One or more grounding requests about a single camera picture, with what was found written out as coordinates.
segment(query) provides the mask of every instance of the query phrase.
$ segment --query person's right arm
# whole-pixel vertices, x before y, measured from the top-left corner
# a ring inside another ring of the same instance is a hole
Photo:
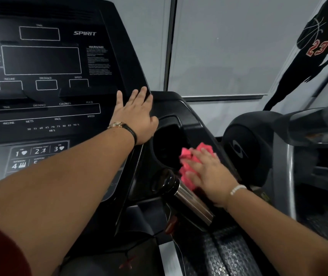
[[[198,172],[186,174],[214,203],[222,205],[285,276],[328,275],[328,241],[279,212],[257,195],[239,189],[228,169],[206,150],[191,149],[202,162],[184,160]]]

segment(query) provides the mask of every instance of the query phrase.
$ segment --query forearm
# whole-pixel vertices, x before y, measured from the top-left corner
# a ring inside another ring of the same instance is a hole
[[[322,237],[245,189],[230,197],[228,211],[281,275],[327,275],[319,269],[328,267]]]
[[[130,132],[110,129],[0,181],[0,230],[33,272],[58,265],[133,147]]]

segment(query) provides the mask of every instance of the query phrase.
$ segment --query red number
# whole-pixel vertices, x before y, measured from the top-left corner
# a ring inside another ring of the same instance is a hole
[[[328,41],[324,41],[322,44],[320,44],[320,49],[318,51],[315,51],[315,55],[319,55],[325,51],[325,49],[328,46]]]
[[[309,48],[309,50],[307,51],[306,55],[309,56],[309,57],[311,57],[312,55],[314,55],[314,50],[316,48],[318,48],[319,44],[320,44],[320,40],[316,40],[314,42],[314,44]]]

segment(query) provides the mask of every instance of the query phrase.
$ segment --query cup holder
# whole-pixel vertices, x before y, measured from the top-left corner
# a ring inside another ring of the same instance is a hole
[[[163,165],[179,171],[182,148],[190,148],[183,130],[176,124],[162,127],[156,131],[152,142],[156,158]]]

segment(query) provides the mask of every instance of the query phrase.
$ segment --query console vent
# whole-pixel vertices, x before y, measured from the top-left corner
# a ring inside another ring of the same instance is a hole
[[[29,2],[0,1],[0,15],[91,22],[93,20],[94,12],[71,9],[64,5],[41,5]]]

